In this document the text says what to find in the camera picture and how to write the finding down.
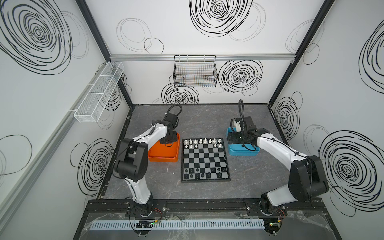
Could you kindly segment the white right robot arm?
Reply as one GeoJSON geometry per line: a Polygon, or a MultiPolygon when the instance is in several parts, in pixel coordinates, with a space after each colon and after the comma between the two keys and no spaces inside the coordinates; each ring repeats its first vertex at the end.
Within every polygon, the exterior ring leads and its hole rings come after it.
{"type": "Polygon", "coordinates": [[[250,144],[254,150],[261,149],[280,161],[290,172],[288,183],[262,194],[259,203],[261,212],[270,216],[277,208],[293,202],[311,202],[329,190],[325,169],[317,156],[300,153],[278,140],[270,131],[254,125],[251,117],[230,120],[231,132],[228,144],[250,144]]]}

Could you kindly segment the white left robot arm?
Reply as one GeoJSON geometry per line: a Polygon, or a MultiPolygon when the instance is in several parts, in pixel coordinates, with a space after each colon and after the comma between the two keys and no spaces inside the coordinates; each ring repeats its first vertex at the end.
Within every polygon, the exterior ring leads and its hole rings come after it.
{"type": "Polygon", "coordinates": [[[145,174],[148,169],[149,150],[157,143],[163,145],[177,141],[178,116],[167,113],[162,120],[153,121],[151,127],[132,139],[124,139],[127,146],[118,157],[114,170],[129,186],[134,207],[147,216],[153,209],[153,195],[148,188],[145,174]]]}

